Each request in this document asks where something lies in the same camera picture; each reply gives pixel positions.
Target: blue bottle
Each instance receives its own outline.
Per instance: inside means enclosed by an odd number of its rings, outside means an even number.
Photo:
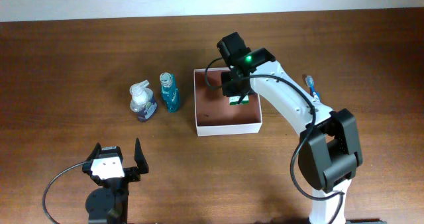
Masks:
[[[137,113],[137,118],[141,122],[148,121],[156,112],[158,104],[154,100],[153,91],[147,88],[148,81],[134,84],[130,88],[132,100],[130,108]]]
[[[162,85],[160,93],[162,93],[168,111],[176,112],[180,107],[180,91],[178,91],[174,75],[165,72],[160,74],[159,79]]]

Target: blue label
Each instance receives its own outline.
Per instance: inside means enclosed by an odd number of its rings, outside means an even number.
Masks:
[[[148,121],[156,112],[156,108],[158,108],[158,104],[154,99],[154,95],[152,95],[152,99],[144,105],[144,107],[137,112],[137,118],[141,122]]]

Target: cable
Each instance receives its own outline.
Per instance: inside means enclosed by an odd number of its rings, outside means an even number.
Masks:
[[[306,95],[299,89],[299,88],[297,88],[295,85],[293,85],[291,82],[289,82],[289,81],[287,81],[287,80],[285,80],[284,78],[281,78],[281,77],[279,77],[279,76],[273,76],[273,75],[268,75],[268,74],[261,74],[261,75],[250,75],[250,76],[245,76],[245,77],[241,77],[241,78],[235,78],[235,79],[233,79],[233,80],[231,80],[231,81],[228,81],[228,82],[225,82],[224,84],[222,84],[222,85],[218,85],[218,86],[212,86],[210,83],[209,83],[209,81],[207,80],[207,71],[208,71],[208,69],[211,67],[211,65],[214,63],[214,62],[216,62],[216,61],[218,61],[218,60],[220,60],[220,59],[222,59],[222,58],[216,58],[216,59],[214,59],[207,67],[206,67],[206,70],[205,70],[205,81],[206,81],[206,84],[207,84],[207,86],[210,88],[210,89],[220,89],[220,88],[222,88],[222,87],[227,87],[228,85],[231,85],[231,84],[233,84],[233,83],[235,83],[235,82],[240,82],[240,81],[243,81],[243,80],[250,80],[250,79],[252,79],[252,78],[272,78],[272,79],[275,79],[275,80],[277,80],[277,81],[279,81],[279,82],[283,82],[283,83],[285,83],[285,84],[287,84],[288,86],[290,86],[291,88],[293,88],[296,92],[298,92],[298,94],[306,101],[306,103],[308,104],[308,106],[311,108],[311,114],[312,114],[312,122],[309,124],[309,126],[306,128],[306,135],[305,135],[305,138],[298,144],[298,146],[296,147],[296,149],[294,150],[294,153],[293,153],[293,156],[291,157],[291,162],[290,162],[290,176],[291,176],[291,180],[293,181],[293,184],[294,184],[294,186],[297,188],[297,190],[299,190],[299,192],[303,195],[303,196],[305,196],[305,197],[307,197],[307,198],[309,198],[309,199],[312,199],[312,200],[315,200],[315,201],[325,201],[325,200],[328,200],[328,199],[331,199],[331,198],[333,198],[333,197],[335,197],[335,196],[337,196],[337,195],[340,195],[340,200],[339,200],[339,203],[337,204],[337,208],[336,208],[336,211],[335,211],[335,214],[331,217],[331,219],[330,219],[330,221],[329,221],[329,224],[332,224],[333,223],[333,221],[336,219],[336,216],[339,214],[339,211],[340,211],[340,209],[341,209],[341,207],[342,207],[342,205],[343,205],[343,195],[345,194],[344,192],[340,192],[340,191],[338,191],[338,192],[334,192],[333,194],[331,194],[331,195],[329,195],[329,196],[327,196],[327,197],[314,197],[314,196],[312,196],[312,195],[309,195],[308,193],[306,193],[300,186],[299,186],[299,184],[298,184],[298,182],[297,182],[297,180],[296,180],[296,177],[295,177],[295,174],[294,174],[294,166],[295,166],[295,161],[296,161],[296,158],[297,158],[297,156],[299,155],[299,151],[301,150],[301,148],[302,148],[302,146],[305,144],[305,142],[308,140],[308,138],[309,138],[309,136],[311,136],[311,134],[312,134],[312,130],[313,130],[313,127],[315,126],[315,122],[316,122],[316,119],[317,119],[317,114],[316,114],[316,112],[315,112],[315,107],[313,106],[313,104],[312,104],[312,102],[306,97]]]
[[[59,224],[59,222],[57,222],[50,215],[50,213],[47,211],[47,208],[46,208],[46,196],[47,196],[48,189],[54,183],[54,181],[56,181],[62,174],[65,174],[67,171],[72,170],[72,169],[74,169],[74,168],[76,168],[78,166],[81,166],[81,165],[85,164],[85,163],[88,163],[88,161],[80,162],[79,164],[75,164],[73,166],[70,166],[69,168],[66,168],[65,170],[61,171],[56,177],[54,177],[52,179],[52,181],[50,181],[50,183],[47,185],[47,187],[46,187],[46,189],[45,189],[45,191],[44,191],[44,193],[42,195],[42,209],[44,211],[44,214],[46,214],[47,218],[49,218],[49,220],[51,220],[52,223]]]

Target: wood grain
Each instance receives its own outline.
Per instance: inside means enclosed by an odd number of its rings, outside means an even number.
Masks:
[[[424,9],[325,11],[2,23],[0,25],[0,222],[47,223],[42,192],[96,142],[118,145],[133,165],[142,141],[150,173],[131,184],[132,223],[261,223],[307,217],[289,162],[298,138],[264,99],[258,134],[197,137],[193,69],[218,57],[238,31],[266,47],[323,103],[357,119],[364,164],[349,189],[348,219],[424,223]],[[140,124],[131,84],[176,75],[182,108]],[[302,180],[301,185],[307,188]],[[61,223],[86,223],[97,186],[80,170],[47,198]]]

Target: open box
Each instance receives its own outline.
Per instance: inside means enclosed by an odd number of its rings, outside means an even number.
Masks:
[[[221,85],[221,72],[228,68],[210,68],[207,77],[211,85]],[[248,104],[230,105],[222,90],[209,89],[205,69],[194,70],[195,122],[198,136],[234,135],[259,132],[262,111],[259,95],[249,95]]]

